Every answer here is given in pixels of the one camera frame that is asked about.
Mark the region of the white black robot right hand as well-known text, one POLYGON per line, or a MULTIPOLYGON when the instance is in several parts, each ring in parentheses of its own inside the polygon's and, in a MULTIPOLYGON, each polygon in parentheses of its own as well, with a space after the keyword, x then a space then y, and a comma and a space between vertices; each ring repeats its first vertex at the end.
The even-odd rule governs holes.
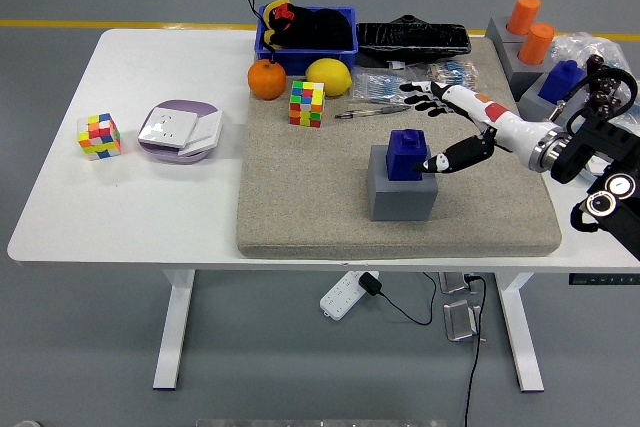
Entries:
POLYGON ((413 166, 421 173, 453 173, 490 158, 499 147, 516 155, 525 167, 544 172, 543 155, 559 128, 551 122, 523 120, 498 102, 461 85, 434 81, 405 83, 400 90, 405 103, 435 117, 455 113, 470 120, 479 134, 464 139, 443 152, 413 166))

